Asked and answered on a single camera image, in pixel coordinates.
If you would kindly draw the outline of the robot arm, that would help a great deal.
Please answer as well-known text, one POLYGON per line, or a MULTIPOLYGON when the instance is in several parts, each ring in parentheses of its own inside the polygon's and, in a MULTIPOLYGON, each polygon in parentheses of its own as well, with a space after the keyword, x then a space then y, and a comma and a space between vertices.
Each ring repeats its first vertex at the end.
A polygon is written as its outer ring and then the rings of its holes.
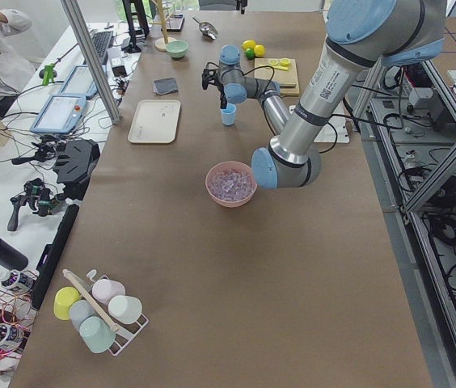
POLYGON ((312 183, 321 168, 314 140, 359 73, 377 62, 401 66, 436 57, 443 48, 445 10, 444 1, 333 2, 319 67, 293 111, 274 81, 244 75, 239 49, 223 46, 214 73, 222 102, 257 99, 276 133, 252 155, 257 184, 277 189, 312 183))

